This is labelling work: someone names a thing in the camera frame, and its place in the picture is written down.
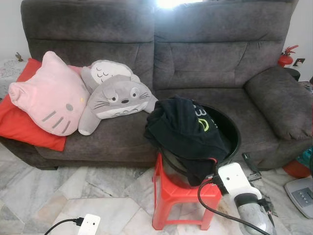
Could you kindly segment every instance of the red fire extinguisher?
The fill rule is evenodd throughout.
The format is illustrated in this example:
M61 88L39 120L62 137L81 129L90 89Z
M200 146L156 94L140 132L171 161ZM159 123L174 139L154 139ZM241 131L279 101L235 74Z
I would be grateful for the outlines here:
M290 56L290 53L295 53L292 51L292 49L297 48L299 45L295 45L292 47L287 47L285 50L285 53L282 53L282 55L279 57L278 64L281 67L284 67L285 65L290 65L293 62L292 57Z

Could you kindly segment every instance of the red cushion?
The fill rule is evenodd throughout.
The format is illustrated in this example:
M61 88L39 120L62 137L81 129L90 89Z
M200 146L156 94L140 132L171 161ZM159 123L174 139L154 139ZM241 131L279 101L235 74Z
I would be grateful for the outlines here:
M40 67L41 62L28 59L17 81L27 81ZM57 151L63 151L66 142L66 137L50 134L37 126L26 112L12 104L9 95L0 103L0 136Z

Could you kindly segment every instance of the marble floor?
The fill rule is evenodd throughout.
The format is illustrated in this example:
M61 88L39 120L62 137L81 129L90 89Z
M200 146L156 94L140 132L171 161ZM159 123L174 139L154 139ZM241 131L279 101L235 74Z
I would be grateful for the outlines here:
M237 222L214 216L208 231L196 225L152 228L153 169L60 167L42 171L30 167L0 145L0 235L43 235L53 224L87 213L101 217L97 235L241 235ZM313 235L313 220L306 219L287 197L283 184L293 180L282 169L262 172L256 182L275 208L278 235ZM224 196L218 210L239 216ZM197 219L198 204L175 205L171 219ZM72 222L51 235L77 235Z

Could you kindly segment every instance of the gray sofa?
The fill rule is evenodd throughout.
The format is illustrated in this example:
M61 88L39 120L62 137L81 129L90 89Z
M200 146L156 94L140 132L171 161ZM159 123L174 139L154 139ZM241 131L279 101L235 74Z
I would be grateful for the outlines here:
M129 66L158 99L178 94L223 111L241 133L234 160L247 152L260 168L274 168L312 145L312 96L277 66L292 1L201 2L174 9L144 2L24 0L31 55L41 60L53 50L75 66L114 60ZM1 142L42 169L153 166L156 149L143 137L147 116L103 120L91 136L68 136L63 152Z

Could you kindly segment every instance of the red stool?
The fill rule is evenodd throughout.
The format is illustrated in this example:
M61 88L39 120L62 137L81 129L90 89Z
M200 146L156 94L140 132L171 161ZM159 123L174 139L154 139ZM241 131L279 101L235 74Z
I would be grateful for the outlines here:
M159 198L157 199L156 177L160 177ZM170 181L163 171L162 155L157 156L155 172L152 178L155 187L155 211L152 226L162 230L167 224L198 224L201 230L208 230L213 213L205 210L202 220L167 220L172 206L176 203L199 202L198 188L181 188ZM202 200L211 208L216 209L222 195L214 184L206 185L201 191Z

